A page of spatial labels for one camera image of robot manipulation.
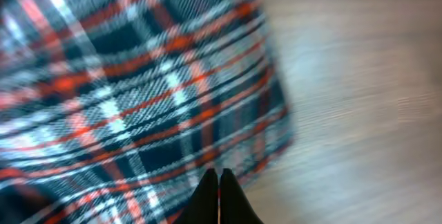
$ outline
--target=black pointed object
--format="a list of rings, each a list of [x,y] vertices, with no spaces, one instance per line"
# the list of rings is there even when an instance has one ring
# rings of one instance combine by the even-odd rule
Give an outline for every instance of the black pointed object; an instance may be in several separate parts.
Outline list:
[[[218,223],[218,176],[208,169],[190,197],[187,206],[173,224]]]
[[[231,169],[224,169],[221,186],[221,224],[263,224],[255,214]]]

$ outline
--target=wooden surface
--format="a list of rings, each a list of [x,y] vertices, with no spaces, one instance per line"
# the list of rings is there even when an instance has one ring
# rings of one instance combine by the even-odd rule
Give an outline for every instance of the wooden surface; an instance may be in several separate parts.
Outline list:
[[[296,144],[266,224],[442,223],[442,0],[265,0]]]

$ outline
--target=plaid scarf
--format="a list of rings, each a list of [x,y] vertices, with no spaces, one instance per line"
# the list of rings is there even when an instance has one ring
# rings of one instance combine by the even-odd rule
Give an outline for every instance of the plaid scarf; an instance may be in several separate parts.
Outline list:
[[[172,223],[291,142],[260,0],[1,0],[0,223]]]

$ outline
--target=plaid fabric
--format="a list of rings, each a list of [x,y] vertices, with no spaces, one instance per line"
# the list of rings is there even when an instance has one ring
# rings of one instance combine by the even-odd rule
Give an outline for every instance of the plaid fabric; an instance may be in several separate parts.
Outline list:
[[[291,140],[260,0],[2,0],[0,223],[171,223]]]

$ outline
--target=tartan pattern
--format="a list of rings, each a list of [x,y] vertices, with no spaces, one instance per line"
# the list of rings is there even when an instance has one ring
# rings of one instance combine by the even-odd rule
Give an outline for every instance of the tartan pattern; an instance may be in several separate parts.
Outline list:
[[[0,223],[171,223],[291,143],[260,0],[3,0]]]

